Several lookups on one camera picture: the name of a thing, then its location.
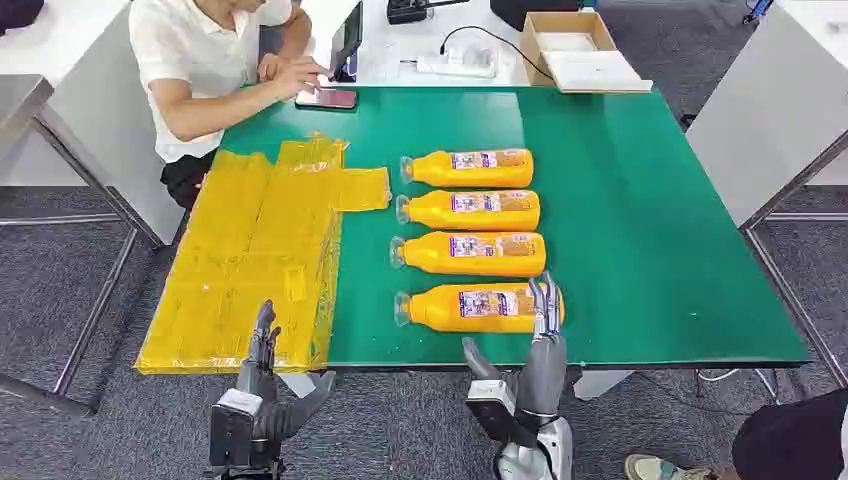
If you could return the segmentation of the person's right hand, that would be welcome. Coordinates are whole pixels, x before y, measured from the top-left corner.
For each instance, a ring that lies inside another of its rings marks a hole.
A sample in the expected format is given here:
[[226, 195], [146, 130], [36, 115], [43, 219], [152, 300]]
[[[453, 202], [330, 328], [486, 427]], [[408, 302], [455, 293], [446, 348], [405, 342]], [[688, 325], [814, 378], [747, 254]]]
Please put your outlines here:
[[277, 58], [274, 73], [268, 80], [275, 99], [279, 101], [296, 97], [301, 92], [313, 93], [321, 86], [321, 77], [329, 77], [329, 71], [312, 57], [294, 59]]

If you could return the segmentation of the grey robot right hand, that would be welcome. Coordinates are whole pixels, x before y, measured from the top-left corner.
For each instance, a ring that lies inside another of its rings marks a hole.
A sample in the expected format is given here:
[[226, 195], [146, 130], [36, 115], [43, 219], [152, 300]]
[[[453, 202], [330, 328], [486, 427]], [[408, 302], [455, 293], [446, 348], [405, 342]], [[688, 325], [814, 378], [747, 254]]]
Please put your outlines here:
[[561, 334], [564, 316], [561, 291], [549, 271], [530, 279], [534, 303], [533, 336], [523, 369], [518, 375], [513, 408], [499, 399], [486, 398], [468, 404], [478, 422], [494, 439], [515, 434], [518, 427], [535, 434], [558, 415], [565, 382], [566, 347]]

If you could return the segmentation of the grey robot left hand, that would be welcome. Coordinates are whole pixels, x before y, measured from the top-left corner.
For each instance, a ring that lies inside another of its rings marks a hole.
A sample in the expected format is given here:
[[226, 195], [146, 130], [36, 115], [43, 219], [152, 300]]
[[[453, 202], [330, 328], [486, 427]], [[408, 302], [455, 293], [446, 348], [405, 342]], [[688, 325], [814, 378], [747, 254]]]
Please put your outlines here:
[[282, 442], [293, 437], [329, 398], [336, 373], [308, 373], [313, 389], [302, 398], [288, 403], [278, 399], [278, 381], [274, 372], [275, 345], [281, 329], [272, 325], [273, 303], [266, 300], [259, 308], [246, 358], [236, 381], [239, 405], [253, 418], [253, 435]]

